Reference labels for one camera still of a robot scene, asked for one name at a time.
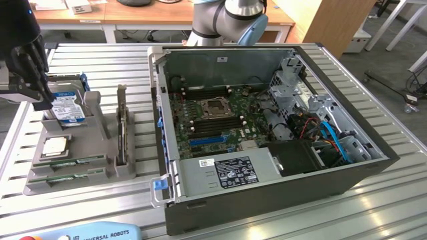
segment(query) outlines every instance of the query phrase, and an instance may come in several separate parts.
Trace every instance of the blue latch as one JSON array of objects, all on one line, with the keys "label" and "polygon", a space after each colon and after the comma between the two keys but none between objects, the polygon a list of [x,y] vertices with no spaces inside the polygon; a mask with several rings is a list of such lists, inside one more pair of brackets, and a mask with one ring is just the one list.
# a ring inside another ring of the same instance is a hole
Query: blue latch
[{"label": "blue latch", "polygon": [[162,117],[159,118],[159,121],[158,121],[158,128],[162,128],[163,127],[163,121],[162,121]]},{"label": "blue latch", "polygon": [[154,190],[163,190],[168,188],[168,180],[163,179],[163,180],[158,180],[154,181]]}]

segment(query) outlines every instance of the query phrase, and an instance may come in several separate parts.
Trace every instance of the white label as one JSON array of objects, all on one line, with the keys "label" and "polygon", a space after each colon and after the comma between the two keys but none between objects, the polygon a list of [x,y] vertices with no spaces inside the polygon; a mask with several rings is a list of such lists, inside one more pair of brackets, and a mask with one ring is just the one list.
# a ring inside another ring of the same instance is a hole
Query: white label
[{"label": "white label", "polygon": [[56,99],[52,102],[52,111],[64,126],[79,125],[86,120],[86,114],[79,104],[75,103],[78,96],[72,91],[55,92]]},{"label": "white label", "polygon": [[80,20],[80,23],[87,23],[87,24],[100,24],[100,20]]},{"label": "white label", "polygon": [[418,102],[418,99],[417,97],[411,96],[411,95],[406,95],[407,99],[410,99],[411,101],[414,102]]},{"label": "white label", "polygon": [[200,168],[207,166],[214,166],[214,163],[215,163],[214,158],[199,160]]},{"label": "white label", "polygon": [[227,56],[220,56],[216,58],[218,63],[227,63],[228,57]]}]

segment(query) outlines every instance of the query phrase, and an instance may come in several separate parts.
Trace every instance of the blue device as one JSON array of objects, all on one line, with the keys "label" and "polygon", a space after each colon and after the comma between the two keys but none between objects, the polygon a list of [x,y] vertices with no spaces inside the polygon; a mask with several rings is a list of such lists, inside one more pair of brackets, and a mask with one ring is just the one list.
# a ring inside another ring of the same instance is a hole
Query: blue device
[{"label": "blue device", "polygon": [[134,224],[99,221],[35,234],[42,240],[142,240],[142,229]]}]

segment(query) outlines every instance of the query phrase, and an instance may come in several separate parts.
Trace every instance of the blue pcie slot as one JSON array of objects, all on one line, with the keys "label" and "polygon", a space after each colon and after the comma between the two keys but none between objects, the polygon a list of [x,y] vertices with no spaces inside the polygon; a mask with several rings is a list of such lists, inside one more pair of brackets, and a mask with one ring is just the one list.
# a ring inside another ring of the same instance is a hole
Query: blue pcie slot
[{"label": "blue pcie slot", "polygon": [[191,139],[190,146],[203,145],[203,144],[216,144],[227,142],[226,136],[214,136],[202,139]]}]

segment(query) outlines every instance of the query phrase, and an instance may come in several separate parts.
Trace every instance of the motherboard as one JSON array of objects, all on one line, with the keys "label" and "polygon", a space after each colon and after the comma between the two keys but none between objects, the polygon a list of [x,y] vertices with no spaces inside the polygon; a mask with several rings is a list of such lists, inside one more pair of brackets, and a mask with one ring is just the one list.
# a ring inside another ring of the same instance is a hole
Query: motherboard
[{"label": "motherboard", "polygon": [[275,135],[259,103],[267,98],[266,91],[251,86],[170,93],[180,159],[232,153],[271,142]]}]

